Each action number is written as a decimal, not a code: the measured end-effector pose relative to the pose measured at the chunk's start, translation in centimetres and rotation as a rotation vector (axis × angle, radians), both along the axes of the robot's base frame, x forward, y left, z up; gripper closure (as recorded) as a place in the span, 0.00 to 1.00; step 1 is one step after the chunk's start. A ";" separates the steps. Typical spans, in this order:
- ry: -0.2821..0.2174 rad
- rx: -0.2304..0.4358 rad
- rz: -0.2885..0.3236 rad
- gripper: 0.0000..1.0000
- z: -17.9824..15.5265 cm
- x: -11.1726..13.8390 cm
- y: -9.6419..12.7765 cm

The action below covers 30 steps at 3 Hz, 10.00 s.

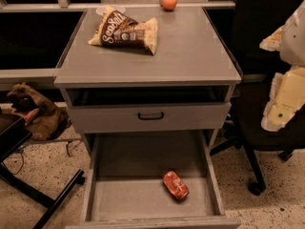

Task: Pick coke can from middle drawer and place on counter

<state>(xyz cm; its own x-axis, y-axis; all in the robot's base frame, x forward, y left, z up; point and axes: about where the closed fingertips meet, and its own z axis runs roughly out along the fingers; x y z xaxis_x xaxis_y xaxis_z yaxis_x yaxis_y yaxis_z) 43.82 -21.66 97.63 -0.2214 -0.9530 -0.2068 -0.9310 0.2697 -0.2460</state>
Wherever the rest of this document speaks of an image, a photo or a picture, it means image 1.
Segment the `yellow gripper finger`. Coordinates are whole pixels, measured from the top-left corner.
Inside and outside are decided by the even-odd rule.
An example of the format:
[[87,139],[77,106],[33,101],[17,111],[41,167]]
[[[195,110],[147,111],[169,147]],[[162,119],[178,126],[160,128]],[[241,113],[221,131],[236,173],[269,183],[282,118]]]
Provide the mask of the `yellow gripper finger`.
[[292,66],[286,73],[274,75],[270,99],[266,104],[261,127],[277,132],[295,116],[305,104],[305,68]]
[[268,52],[278,52],[280,50],[283,29],[284,27],[281,26],[271,35],[263,39],[259,44],[259,48]]

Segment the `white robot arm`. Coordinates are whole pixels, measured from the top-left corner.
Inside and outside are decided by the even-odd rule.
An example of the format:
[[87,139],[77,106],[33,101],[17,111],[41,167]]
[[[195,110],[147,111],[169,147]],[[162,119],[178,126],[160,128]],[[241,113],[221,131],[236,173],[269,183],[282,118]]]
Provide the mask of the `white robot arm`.
[[270,100],[261,120],[264,130],[277,132],[305,105],[305,1],[259,47],[278,51],[280,59],[291,65],[284,74],[274,75]]

